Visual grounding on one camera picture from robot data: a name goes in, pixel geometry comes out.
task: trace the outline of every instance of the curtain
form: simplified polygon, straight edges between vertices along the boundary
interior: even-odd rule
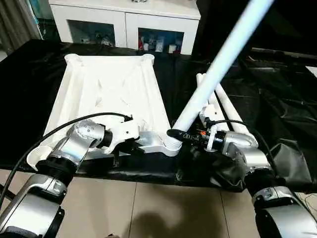
[[[28,0],[0,0],[0,39],[9,55],[30,39],[41,39]]]

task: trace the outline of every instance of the tiled floor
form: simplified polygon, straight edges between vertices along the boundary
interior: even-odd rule
[[[7,175],[0,170],[0,181]],[[10,189],[17,192],[29,175],[17,173]],[[308,201],[316,208],[315,196]],[[75,178],[62,206],[61,238],[259,237],[246,191]]]
[[[0,62],[2,60],[4,60],[5,57],[6,57],[6,53],[4,51],[0,50]]]

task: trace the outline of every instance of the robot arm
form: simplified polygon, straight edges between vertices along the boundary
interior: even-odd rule
[[[184,143],[223,155],[238,162],[244,171],[244,182],[252,196],[256,223],[262,238],[317,237],[317,222],[298,197],[277,179],[258,143],[249,135],[217,131],[213,125],[206,131],[190,135],[171,129],[167,134]]]
[[[53,238],[64,217],[61,203],[67,187],[90,148],[105,146],[111,153],[117,144],[137,139],[138,126],[131,120],[115,128],[83,120],[72,126],[32,175],[0,217],[0,237]]]

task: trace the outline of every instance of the white pipe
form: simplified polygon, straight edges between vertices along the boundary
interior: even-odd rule
[[[173,129],[183,131],[189,129],[203,105],[213,93],[218,83],[220,83],[225,76],[273,2],[274,0],[249,1],[247,7],[244,9],[239,20],[209,67],[205,80],[192,95],[173,126]],[[180,141],[169,136],[166,136],[164,143],[166,147],[170,149],[181,147]]]
[[[237,112],[237,110],[233,106],[228,95],[226,94],[226,92],[224,91],[224,89],[222,88],[222,86],[220,84],[218,84],[215,91],[219,97],[221,105],[222,105],[224,111],[226,112],[228,118],[231,120],[242,121],[239,113]],[[234,123],[234,122],[232,122],[231,125],[232,125],[232,128],[235,132],[250,135],[253,137],[253,135],[251,133],[249,133],[249,130],[247,129],[247,127],[245,125]]]
[[[202,83],[202,81],[205,79],[205,76],[206,76],[206,74],[204,73],[204,74],[201,74],[201,73],[198,73],[197,75],[196,75],[196,79],[197,79],[197,87],[199,87],[199,85]],[[206,102],[206,104],[207,105],[210,105],[210,104],[212,104],[213,106],[214,106],[214,109],[215,109],[215,111],[216,111],[216,115],[214,115],[214,117],[213,118],[211,118],[212,120],[224,120],[225,118],[224,118],[224,115],[223,115],[223,113],[222,113],[222,110],[221,110],[221,107],[220,107],[220,105],[219,105],[219,102],[218,102],[218,100],[217,100],[217,97],[216,97],[216,94],[213,92],[212,94],[211,94],[211,96],[209,97],[209,99],[208,99],[208,101]],[[217,124],[217,126],[218,126],[218,130],[225,130],[225,131],[228,131],[229,130],[229,127],[228,127],[228,125],[227,125],[227,123],[219,123],[219,124]]]

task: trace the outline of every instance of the black tablecloth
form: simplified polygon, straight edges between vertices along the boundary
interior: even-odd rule
[[[66,68],[64,56],[69,53],[143,54],[130,49],[32,40],[0,62],[5,131],[0,168],[11,169],[43,135]],[[196,74],[205,72],[209,63],[189,56],[154,55],[154,71],[173,124],[196,88]],[[305,67],[238,60],[221,84],[241,118],[267,140],[287,184],[297,191],[316,191],[317,79]],[[241,191],[244,186],[239,169],[219,154],[213,157],[193,162],[184,146],[173,158],[161,153],[124,156],[116,168],[112,159],[84,161],[78,176]],[[32,171],[26,163],[20,170]]]

